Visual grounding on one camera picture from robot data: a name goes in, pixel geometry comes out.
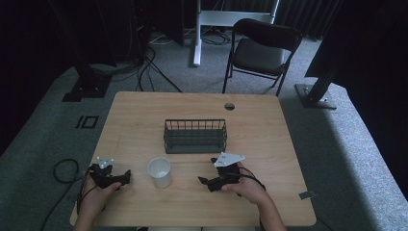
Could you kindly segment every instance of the black controller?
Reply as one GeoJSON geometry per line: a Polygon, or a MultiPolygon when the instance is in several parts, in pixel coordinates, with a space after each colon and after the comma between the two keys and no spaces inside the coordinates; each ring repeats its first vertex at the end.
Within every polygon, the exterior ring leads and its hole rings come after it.
{"type": "Polygon", "coordinates": [[[109,187],[115,182],[120,182],[122,186],[130,183],[130,169],[123,175],[112,176],[112,166],[101,168],[98,164],[93,164],[89,167],[89,175],[93,181],[102,189],[109,187]]]}
{"type": "MultiPolygon", "coordinates": [[[[217,158],[212,158],[211,162],[215,163],[217,158]]],[[[201,184],[207,185],[210,192],[220,191],[223,185],[237,184],[240,181],[240,169],[237,163],[234,163],[227,167],[217,167],[219,177],[212,180],[198,176],[201,184]]]]}

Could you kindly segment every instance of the black tripod base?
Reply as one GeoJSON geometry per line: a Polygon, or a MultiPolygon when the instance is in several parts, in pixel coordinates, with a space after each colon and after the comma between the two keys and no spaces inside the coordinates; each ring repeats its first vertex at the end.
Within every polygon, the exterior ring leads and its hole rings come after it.
{"type": "Polygon", "coordinates": [[[70,93],[66,93],[63,102],[80,102],[82,98],[103,98],[111,83],[112,76],[99,77],[91,87],[83,87],[81,77],[70,93]]]}
{"type": "Polygon", "coordinates": [[[330,93],[327,91],[319,101],[311,101],[308,98],[309,91],[313,85],[296,84],[294,88],[302,101],[305,108],[320,108],[320,109],[332,109],[336,110],[337,106],[333,102],[330,93]]]}

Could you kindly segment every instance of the black chair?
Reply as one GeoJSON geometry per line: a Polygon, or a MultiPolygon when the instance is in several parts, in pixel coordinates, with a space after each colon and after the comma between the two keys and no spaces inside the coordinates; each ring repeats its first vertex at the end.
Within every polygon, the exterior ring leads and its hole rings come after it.
{"type": "Polygon", "coordinates": [[[235,23],[232,31],[231,50],[228,57],[222,93],[233,71],[273,80],[271,88],[279,83],[276,96],[282,88],[294,52],[302,41],[295,28],[274,25],[244,18],[235,23]],[[236,34],[244,37],[236,47],[236,34]]]}

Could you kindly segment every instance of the cable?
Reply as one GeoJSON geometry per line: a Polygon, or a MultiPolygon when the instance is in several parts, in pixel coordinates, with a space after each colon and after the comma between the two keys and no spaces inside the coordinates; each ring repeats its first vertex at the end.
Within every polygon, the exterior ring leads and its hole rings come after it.
{"type": "Polygon", "coordinates": [[[77,195],[77,214],[79,214],[79,210],[81,208],[81,203],[82,203],[82,199],[84,199],[85,195],[87,195],[88,193],[90,193],[95,187],[93,187],[92,189],[90,189],[84,196],[82,196],[82,191],[84,190],[84,186],[87,180],[89,174],[89,168],[87,169],[87,171],[84,174],[84,180],[82,181],[81,184],[81,188],[79,189],[79,193],[77,195]]]}
{"type": "Polygon", "coordinates": [[[96,189],[96,187],[98,187],[98,186],[95,185],[90,190],[88,190],[87,193],[85,193],[84,196],[82,196],[81,200],[83,200],[85,198],[85,196],[87,196],[92,190],[96,189]]]}
{"type": "Polygon", "coordinates": [[[248,168],[246,168],[246,167],[238,167],[238,169],[244,169],[244,170],[248,171],[249,173],[251,173],[251,175],[252,175],[253,177],[255,177],[255,174],[254,174],[251,170],[249,170],[248,168]]]}
{"type": "Polygon", "coordinates": [[[216,36],[216,37],[222,38],[222,41],[214,41],[208,38],[202,38],[201,40],[203,40],[205,43],[212,44],[212,45],[225,45],[225,44],[231,43],[231,39],[227,34],[221,33],[221,32],[213,32],[213,33],[214,34],[207,35],[205,37],[216,36]]]}
{"type": "Polygon", "coordinates": [[[99,75],[116,75],[116,74],[126,74],[132,73],[136,68],[140,67],[140,63],[134,62],[133,64],[126,65],[124,67],[115,67],[108,70],[104,70],[97,67],[97,64],[91,64],[90,68],[99,75]]]}
{"type": "Polygon", "coordinates": [[[255,178],[255,176],[253,176],[253,175],[246,175],[246,174],[242,174],[242,173],[230,173],[230,172],[227,172],[226,173],[227,175],[231,175],[231,176],[240,176],[240,177],[245,177],[245,178],[249,178],[249,179],[251,179],[251,180],[254,180],[254,181],[256,181],[258,184],[260,184],[261,186],[262,186],[262,188],[264,188],[264,190],[266,190],[267,188],[265,187],[265,185],[264,184],[262,184],[261,183],[261,181],[259,181],[257,178],[255,178]]]}
{"type": "Polygon", "coordinates": [[[166,35],[161,35],[161,36],[159,36],[157,38],[153,38],[151,41],[149,41],[150,44],[155,44],[155,45],[167,45],[167,44],[170,44],[172,42],[173,42],[173,40],[170,39],[169,37],[167,37],[166,35]],[[167,42],[155,42],[156,40],[161,39],[161,38],[169,39],[169,41],[167,41],[167,42]]]}
{"type": "Polygon", "coordinates": [[[65,190],[64,194],[60,197],[60,199],[57,201],[57,203],[55,203],[55,205],[51,208],[50,212],[48,213],[47,217],[45,217],[44,222],[42,223],[41,229],[40,231],[44,230],[45,228],[45,224],[47,223],[48,219],[50,218],[50,216],[52,215],[52,213],[54,212],[54,210],[57,208],[57,206],[61,203],[61,201],[64,199],[64,197],[66,196],[66,194],[69,192],[69,190],[72,188],[72,185],[77,182],[78,180],[82,179],[83,177],[78,177],[78,173],[79,173],[79,165],[78,162],[73,160],[73,159],[64,159],[61,160],[59,162],[57,162],[54,165],[54,170],[53,170],[53,175],[54,178],[62,183],[62,184],[69,184],[68,188],[65,190]],[[62,180],[58,177],[57,175],[57,169],[60,166],[60,164],[65,163],[65,162],[72,162],[75,164],[75,175],[71,180],[62,180]]]}
{"type": "Polygon", "coordinates": [[[122,78],[122,79],[112,80],[111,83],[117,83],[117,82],[121,82],[121,81],[127,80],[127,79],[133,77],[134,75],[136,75],[136,74],[138,74],[138,73],[139,73],[139,70],[133,72],[132,74],[130,74],[130,75],[128,75],[128,76],[126,76],[126,77],[124,77],[124,78],[122,78]]]}
{"type": "MultiPolygon", "coordinates": [[[[145,65],[145,67],[144,67],[144,68],[141,70],[141,72],[139,73],[139,76],[138,76],[138,84],[136,85],[135,91],[137,91],[138,88],[140,88],[141,91],[144,91],[144,90],[143,90],[143,87],[142,87],[142,85],[141,85],[141,77],[142,77],[144,71],[146,71],[147,68],[150,68],[151,65],[153,65],[154,69],[155,69],[157,72],[159,72],[160,75],[161,75],[163,78],[165,78],[165,80],[166,80],[168,83],[170,83],[175,89],[177,89],[177,91],[182,92],[182,91],[181,91],[173,82],[171,82],[171,80],[168,79],[167,76],[165,76],[165,74],[153,63],[153,60],[156,58],[156,52],[155,52],[155,50],[154,50],[152,47],[148,46],[148,48],[149,48],[150,50],[152,50],[152,52],[153,52],[153,58],[150,60],[147,56],[145,56],[145,58],[147,59],[148,63],[145,65]]],[[[148,71],[147,74],[148,74],[148,77],[149,77],[149,80],[150,80],[150,84],[151,84],[152,89],[153,89],[153,91],[154,91],[153,82],[152,82],[151,77],[150,77],[150,74],[149,74],[150,69],[147,69],[147,71],[148,71]]]]}

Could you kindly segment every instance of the table surface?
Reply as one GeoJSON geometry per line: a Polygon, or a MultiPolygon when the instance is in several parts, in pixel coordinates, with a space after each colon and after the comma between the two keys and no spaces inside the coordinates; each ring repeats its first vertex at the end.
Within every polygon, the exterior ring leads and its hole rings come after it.
{"type": "MultiPolygon", "coordinates": [[[[113,175],[132,170],[131,183],[115,192],[95,225],[259,226],[255,205],[232,192],[209,192],[198,176],[217,177],[211,158],[219,153],[166,154],[166,119],[223,118],[225,152],[243,154],[242,164],[267,187],[287,226],[316,222],[288,127],[277,97],[254,94],[119,92],[91,162],[115,159],[113,175]],[[235,109],[228,111],[226,103],[235,109]],[[172,182],[154,187],[147,165],[155,157],[171,162],[172,182]]],[[[74,208],[70,222],[76,220],[74,208]]]]}

